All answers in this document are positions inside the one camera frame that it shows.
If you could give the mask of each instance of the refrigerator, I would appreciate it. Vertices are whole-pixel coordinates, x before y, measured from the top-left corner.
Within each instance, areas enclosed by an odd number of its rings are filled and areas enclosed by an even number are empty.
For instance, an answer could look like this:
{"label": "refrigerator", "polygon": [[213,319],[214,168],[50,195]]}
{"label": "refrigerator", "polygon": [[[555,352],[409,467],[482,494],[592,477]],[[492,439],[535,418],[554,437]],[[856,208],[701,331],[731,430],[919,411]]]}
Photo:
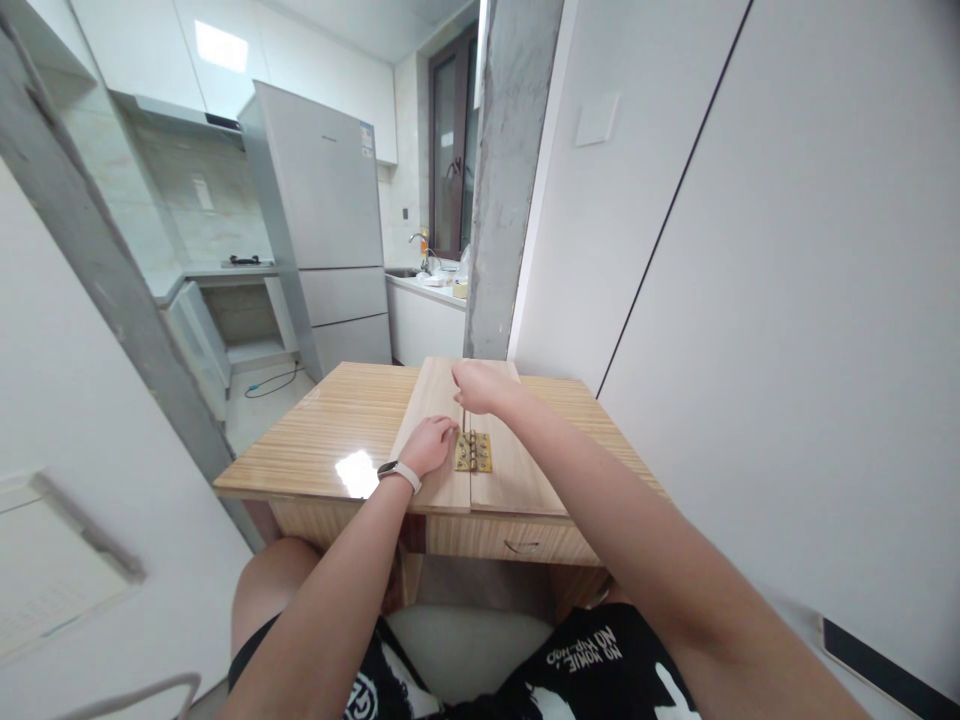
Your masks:
{"label": "refrigerator", "polygon": [[253,84],[238,120],[304,369],[389,365],[373,126]]}

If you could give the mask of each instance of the wooden table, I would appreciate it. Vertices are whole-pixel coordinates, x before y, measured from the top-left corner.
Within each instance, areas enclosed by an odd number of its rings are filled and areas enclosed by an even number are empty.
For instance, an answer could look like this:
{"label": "wooden table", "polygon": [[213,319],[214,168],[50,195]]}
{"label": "wooden table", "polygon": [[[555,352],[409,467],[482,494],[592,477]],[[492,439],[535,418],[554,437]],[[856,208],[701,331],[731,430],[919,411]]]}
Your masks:
{"label": "wooden table", "polygon": [[[342,363],[233,463],[219,495],[270,503],[285,535],[329,547],[376,487],[419,368]],[[612,452],[663,497],[663,488],[583,383],[522,376],[551,408]],[[406,602],[424,553],[550,565],[558,616],[606,579],[566,514],[411,508],[404,532]]]}

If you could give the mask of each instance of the upper cabinet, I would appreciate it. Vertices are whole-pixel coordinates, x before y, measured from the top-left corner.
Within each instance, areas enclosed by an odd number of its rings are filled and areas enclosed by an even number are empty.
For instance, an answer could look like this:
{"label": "upper cabinet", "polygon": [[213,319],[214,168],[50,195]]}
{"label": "upper cabinet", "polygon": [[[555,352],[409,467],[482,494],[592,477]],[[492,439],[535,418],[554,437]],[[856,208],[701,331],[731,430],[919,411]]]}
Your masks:
{"label": "upper cabinet", "polygon": [[73,8],[108,88],[205,110],[172,2],[73,0]]}
{"label": "upper cabinet", "polygon": [[377,160],[397,162],[393,67],[254,3],[273,85],[373,125]]}
{"label": "upper cabinet", "polygon": [[253,80],[270,82],[247,0],[174,0],[208,113],[235,120],[253,96]]}
{"label": "upper cabinet", "polygon": [[374,128],[397,162],[393,67],[253,0],[72,0],[111,90],[236,119],[262,80]]}

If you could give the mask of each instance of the black shorts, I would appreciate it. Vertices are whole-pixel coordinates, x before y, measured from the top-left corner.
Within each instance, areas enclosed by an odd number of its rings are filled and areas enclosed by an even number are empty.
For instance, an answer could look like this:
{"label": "black shorts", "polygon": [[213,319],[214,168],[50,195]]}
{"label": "black shorts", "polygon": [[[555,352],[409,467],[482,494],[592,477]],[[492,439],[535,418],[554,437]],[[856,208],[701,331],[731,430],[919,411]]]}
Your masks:
{"label": "black shorts", "polygon": [[[230,665],[233,689],[276,618]],[[574,609],[543,646],[492,695],[454,706],[434,698],[383,618],[353,684],[343,717],[373,718],[699,718],[680,672],[632,605]]]}

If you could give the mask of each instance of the person's hand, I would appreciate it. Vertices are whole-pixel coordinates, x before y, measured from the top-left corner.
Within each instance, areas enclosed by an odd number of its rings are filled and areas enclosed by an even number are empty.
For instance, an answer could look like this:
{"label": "person's hand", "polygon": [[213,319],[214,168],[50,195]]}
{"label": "person's hand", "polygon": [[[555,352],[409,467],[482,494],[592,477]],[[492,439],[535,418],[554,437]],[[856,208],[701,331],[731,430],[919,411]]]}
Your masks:
{"label": "person's hand", "polygon": [[457,438],[457,421],[446,415],[434,415],[420,421],[400,451],[398,460],[413,470],[421,480],[446,460],[450,446]]}
{"label": "person's hand", "polygon": [[460,389],[453,399],[474,415],[496,415],[497,408],[516,390],[516,383],[482,362],[464,360],[452,368]]}

